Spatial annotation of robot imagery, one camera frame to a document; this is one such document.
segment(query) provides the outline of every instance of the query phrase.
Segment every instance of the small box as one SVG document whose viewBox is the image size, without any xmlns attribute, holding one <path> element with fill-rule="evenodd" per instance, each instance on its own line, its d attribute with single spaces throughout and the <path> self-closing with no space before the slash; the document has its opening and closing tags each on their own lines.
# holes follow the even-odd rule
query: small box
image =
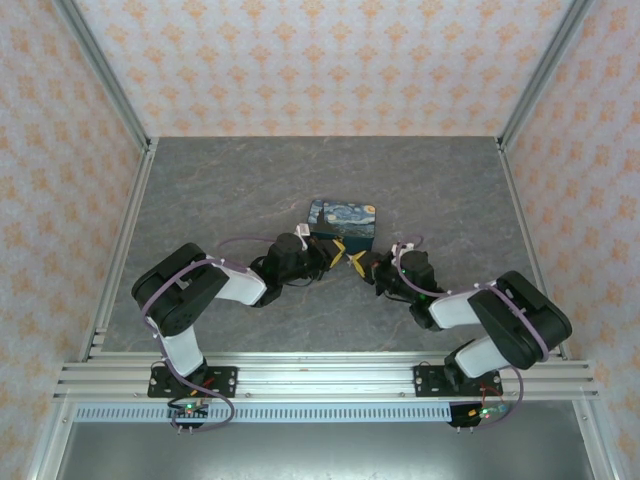
<svg viewBox="0 0 640 480">
<path fill-rule="evenodd" d="M 312 236 L 339 239 L 353 255 L 373 247 L 376 209 L 373 205 L 314 200 L 307 223 Z"/>
</svg>

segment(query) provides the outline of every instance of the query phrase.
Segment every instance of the aluminum frame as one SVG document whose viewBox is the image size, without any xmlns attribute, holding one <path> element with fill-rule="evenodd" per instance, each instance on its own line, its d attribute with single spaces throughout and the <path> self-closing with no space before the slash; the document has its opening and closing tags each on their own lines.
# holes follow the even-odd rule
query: aluminum frame
<svg viewBox="0 0 640 480">
<path fill-rule="evenodd" d="M 551 43 L 540 58 L 529 83 L 525 87 L 513 113 L 500 135 L 500 144 L 506 150 L 516 138 L 520 128 L 533 110 L 540 94 L 544 90 L 549 78 L 553 74 L 556 65 L 562 59 L 575 33 L 582 26 L 582 19 L 586 15 L 593 0 L 574 0 L 569 6 L 560 27 L 556 31 Z"/>
<path fill-rule="evenodd" d="M 96 77 L 104 86 L 129 134 L 140 148 L 144 148 L 149 143 L 149 137 L 75 0 L 49 1 L 53 1 L 60 16 L 67 23 L 71 34 L 80 44 L 80 49 L 84 53 L 87 62 L 89 62 Z"/>
</svg>

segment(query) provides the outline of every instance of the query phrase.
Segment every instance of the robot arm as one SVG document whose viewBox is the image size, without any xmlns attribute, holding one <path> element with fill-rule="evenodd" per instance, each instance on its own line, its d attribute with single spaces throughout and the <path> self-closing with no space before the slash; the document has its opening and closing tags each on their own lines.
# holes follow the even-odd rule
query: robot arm
<svg viewBox="0 0 640 480">
<path fill-rule="evenodd" d="M 455 391 L 510 365 L 528 369 L 545 360 L 549 350 L 572 333 L 564 313 L 518 272 L 507 272 L 485 288 L 451 294 L 436 283 L 427 253 L 413 250 L 411 244 L 394 245 L 384 255 L 361 252 L 351 261 L 360 276 L 375 285 L 377 295 L 388 293 L 409 302 L 409 311 L 422 328 L 484 327 L 486 337 L 463 345 L 445 359 L 442 374 Z M 413 285 L 400 276 L 399 269 Z M 416 286 L 432 295 L 420 293 Z"/>
<path fill-rule="evenodd" d="M 193 324 L 214 299 L 226 299 L 247 306 L 263 307 L 280 296 L 284 284 L 297 279 L 320 280 L 344 253 L 334 240 L 318 240 L 298 228 L 297 234 L 283 233 L 267 255 L 249 268 L 215 260 L 193 243 L 183 245 L 145 273 L 131 294 L 140 308 L 174 275 L 194 262 L 211 263 L 194 268 L 160 295 L 149 308 L 147 320 L 160 336 L 168 360 L 176 371 L 201 384 L 207 364 L 196 340 Z"/>
</svg>

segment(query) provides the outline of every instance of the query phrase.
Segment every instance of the orange floral pattern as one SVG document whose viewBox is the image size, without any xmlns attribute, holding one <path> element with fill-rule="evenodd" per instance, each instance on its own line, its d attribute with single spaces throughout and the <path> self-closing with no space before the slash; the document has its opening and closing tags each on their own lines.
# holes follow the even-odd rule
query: orange floral pattern
<svg viewBox="0 0 640 480">
<path fill-rule="evenodd" d="M 628 478 L 640 472 L 637 18 L 631 0 L 594 4 L 508 152 L 571 350 L 597 360 Z"/>
<path fill-rule="evenodd" d="M 96 307 L 139 151 L 53 2 L 3 5 L 0 26 L 0 476 L 23 479 Z"/>
<path fill-rule="evenodd" d="M 81 8 L 152 136 L 498 135 L 570 4 L 85 0 Z"/>
</svg>

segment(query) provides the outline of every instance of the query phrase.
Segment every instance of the cable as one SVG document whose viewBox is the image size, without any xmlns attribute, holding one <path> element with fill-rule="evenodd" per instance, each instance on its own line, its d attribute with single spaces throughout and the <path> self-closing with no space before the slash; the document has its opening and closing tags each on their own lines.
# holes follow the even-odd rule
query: cable
<svg viewBox="0 0 640 480">
<path fill-rule="evenodd" d="M 227 397 L 225 397 L 224 395 L 222 395 L 221 393 L 218 392 L 214 392 L 213 390 L 209 390 L 206 389 L 200 385 L 196 385 L 195 383 L 190 382 L 189 380 L 187 380 L 186 378 L 184 378 L 182 375 L 180 375 L 178 373 L 178 371 L 176 370 L 176 368 L 173 366 L 173 363 L 171 363 L 171 360 L 169 359 L 169 355 L 167 354 L 167 350 L 164 348 L 164 344 L 162 343 L 162 340 L 160 338 L 160 331 L 158 330 L 157 326 L 154 323 L 150 323 L 151 321 L 149 319 L 147 319 L 147 313 L 149 312 L 149 309 L 151 308 L 151 305 L 153 305 L 153 303 L 160 297 L 160 295 L 162 295 L 164 292 L 166 292 L 169 287 L 171 285 L 173 285 L 174 283 L 176 283 L 178 281 L 178 279 L 180 279 L 181 277 L 183 277 L 185 274 L 191 272 L 192 270 L 195 270 L 198 267 L 202 267 L 204 265 L 214 265 L 217 267 L 222 266 L 223 264 L 225 264 L 225 266 L 227 266 L 226 261 L 224 260 L 218 260 L 215 258 L 206 258 L 204 260 L 200 260 L 197 262 L 194 262 L 190 265 L 187 265 L 186 267 L 184 267 L 182 270 L 180 270 L 178 273 L 174 274 L 169 280 L 167 280 L 165 282 L 164 285 L 162 285 L 153 295 L 151 295 L 151 298 L 149 298 L 149 300 L 147 300 L 147 303 L 144 304 L 144 306 L 142 307 L 142 319 L 143 322 L 145 324 L 145 326 L 147 328 L 149 328 L 149 330 L 151 330 L 153 332 L 153 337 L 155 339 L 158 340 L 158 345 L 160 347 L 160 352 L 162 354 L 162 358 L 165 362 L 165 364 L 167 365 L 167 368 L 169 369 L 169 371 L 173 374 L 173 376 L 176 378 L 176 380 L 178 380 L 180 383 L 182 383 L 183 385 L 186 385 L 187 387 L 192 388 L 193 390 L 197 390 L 199 392 L 202 393 L 207 393 L 209 395 L 211 395 L 212 397 L 215 398 L 219 398 L 220 400 L 222 400 L 223 402 L 225 402 L 228 406 L 229 406 L 229 415 L 227 416 L 227 418 L 225 418 L 223 421 L 215 423 L 213 425 L 207 425 L 207 426 L 203 426 L 200 427 L 196 430 L 196 432 L 206 432 L 209 430 L 214 430 L 216 428 L 220 428 L 226 424 L 228 424 L 229 422 L 231 422 L 231 420 L 233 420 L 233 417 L 236 414 L 236 408 L 233 405 L 233 403 L 231 403 L 231 400 L 229 400 Z M 178 410 L 176 410 L 176 413 L 174 413 L 172 419 L 171 419 L 171 426 L 175 429 L 177 429 L 178 431 L 181 430 L 181 427 L 176 423 L 176 417 L 178 415 Z"/>
<path fill-rule="evenodd" d="M 542 339 L 540 334 L 537 332 L 537 330 L 535 328 L 533 328 L 533 325 L 531 325 L 531 322 L 524 315 L 524 313 L 522 313 L 522 311 L 515 305 L 515 303 L 513 303 L 511 301 L 511 299 L 509 299 L 509 297 L 507 297 L 504 293 L 502 293 L 500 290 L 498 290 L 493 285 L 486 285 L 485 288 L 487 290 L 490 290 L 491 292 L 493 292 L 493 294 L 496 297 L 498 297 L 500 300 L 502 300 L 502 302 L 507 307 L 509 307 L 509 309 L 513 312 L 513 314 L 516 317 L 518 317 L 518 319 L 522 322 L 522 324 L 529 331 L 529 333 L 531 334 L 533 339 L 536 341 L 536 343 L 540 347 L 540 350 L 542 350 L 542 361 L 546 362 L 547 360 L 549 360 L 549 347 L 547 346 L 546 343 L 544 343 L 544 340 Z"/>
<path fill-rule="evenodd" d="M 422 245 L 422 242 L 424 242 L 424 237 L 422 235 L 417 234 L 417 233 L 413 233 L 413 234 L 409 235 L 408 238 L 409 239 L 413 239 L 413 238 L 417 238 L 418 239 L 417 242 L 409 242 L 409 240 L 405 240 L 406 243 L 413 243 L 413 248 L 418 248 L 420 245 Z"/>
<path fill-rule="evenodd" d="M 403 247 L 406 246 L 406 243 L 407 242 L 405 242 L 404 240 L 396 243 L 396 268 L 398 269 L 398 275 L 400 275 L 400 278 L 402 279 L 402 281 L 407 285 L 409 285 L 416 292 L 422 293 L 423 295 L 426 295 L 428 297 L 440 298 L 440 297 L 446 297 L 447 295 L 450 295 L 450 293 L 448 292 L 430 292 L 429 290 L 423 290 L 422 288 L 418 287 L 417 285 L 412 283 L 411 280 L 407 278 L 407 276 L 402 271 L 402 267 L 400 266 L 400 263 L 401 263 L 400 259 L 402 257 L 402 255 L 400 255 L 400 251 L 402 250 Z"/>
<path fill-rule="evenodd" d="M 474 430 L 486 430 L 487 428 L 491 428 L 494 427 L 496 425 L 498 425 L 500 422 L 506 420 L 507 418 L 509 418 L 511 415 L 513 415 L 513 412 L 520 406 L 520 404 L 522 403 L 522 398 L 524 397 L 524 380 L 522 378 L 522 374 L 520 373 L 520 370 L 518 370 L 515 367 L 509 367 L 511 368 L 511 370 L 513 370 L 516 374 L 516 376 L 518 377 L 518 384 L 520 385 L 520 393 L 518 394 L 518 400 L 516 400 L 516 403 L 513 405 L 513 407 L 511 407 L 507 413 L 505 413 L 502 417 L 500 417 L 498 420 L 496 420 L 495 422 L 491 422 L 487 425 L 479 425 L 477 427 L 474 428 Z"/>
<path fill-rule="evenodd" d="M 485 391 L 483 392 L 483 397 L 485 397 L 485 398 L 486 398 L 486 395 L 487 395 L 486 390 L 489 390 L 490 392 L 495 393 L 495 394 L 500 398 L 500 400 L 502 401 L 502 403 L 504 403 L 504 398 L 502 398 L 502 394 L 501 394 L 498 390 L 496 390 L 495 388 L 493 388 L 491 385 L 485 385 L 485 384 L 483 383 L 483 384 L 482 384 L 482 385 L 480 385 L 480 386 L 481 386 L 482 388 L 484 388 L 484 389 L 485 389 Z"/>
<path fill-rule="evenodd" d="M 415 290 L 418 293 L 422 293 L 423 295 L 427 295 L 430 297 L 435 297 L 435 298 L 442 298 L 442 297 L 446 297 L 446 296 L 450 296 L 453 295 L 452 291 L 448 291 L 448 292 L 443 292 L 443 293 L 439 293 L 439 292 L 430 292 L 428 290 L 423 290 L 422 288 L 418 287 L 417 285 L 413 284 L 404 274 L 404 272 L 402 271 L 402 267 L 401 267 L 401 257 L 402 255 L 400 254 L 401 250 L 403 247 L 406 246 L 406 241 L 400 241 L 396 244 L 396 268 L 398 269 L 398 275 L 400 275 L 400 278 L 402 278 L 402 281 L 404 281 L 404 283 L 406 283 L 409 287 L 411 287 L 413 290 Z M 529 319 L 524 315 L 524 313 L 522 313 L 522 311 L 509 299 L 509 297 L 507 297 L 504 293 L 502 293 L 500 290 L 498 290 L 496 287 L 494 287 L 493 285 L 484 285 L 484 286 L 479 286 L 479 289 L 486 289 L 486 290 L 490 290 L 495 296 L 497 296 L 500 300 L 502 300 L 502 302 L 509 308 L 509 310 L 511 310 L 513 312 L 513 314 L 518 317 L 518 319 L 522 322 L 522 324 L 524 325 L 524 327 L 527 329 L 527 331 L 531 334 L 531 336 L 533 337 L 533 339 L 535 340 L 535 342 L 538 344 L 538 346 L 540 347 L 540 350 L 542 351 L 542 359 L 540 361 L 542 362 L 546 362 L 547 360 L 549 360 L 549 347 L 547 346 L 547 344 L 544 342 L 544 340 L 542 339 L 542 337 L 540 336 L 540 334 L 537 332 L 537 330 L 533 327 L 533 325 L 531 324 L 531 322 L 529 321 Z"/>
<path fill-rule="evenodd" d="M 394 302 L 411 303 L 409 300 L 405 300 L 404 298 L 391 297 L 387 294 L 387 292 L 384 292 L 384 296 L 387 297 L 389 300 L 393 300 Z"/>
<path fill-rule="evenodd" d="M 303 283 L 302 285 L 296 285 L 295 283 L 285 283 L 287 287 L 308 287 L 313 283 L 313 278 L 309 280 L 307 283 Z"/>
<path fill-rule="evenodd" d="M 218 242 L 218 244 L 216 245 L 216 248 L 220 248 L 223 245 L 226 245 L 227 243 L 247 241 L 247 240 L 252 240 L 256 242 L 276 243 L 276 241 L 272 238 L 256 237 L 253 235 L 244 235 L 242 237 L 231 237 L 231 238 L 227 238 L 226 240 L 222 240 L 221 242 Z"/>
</svg>

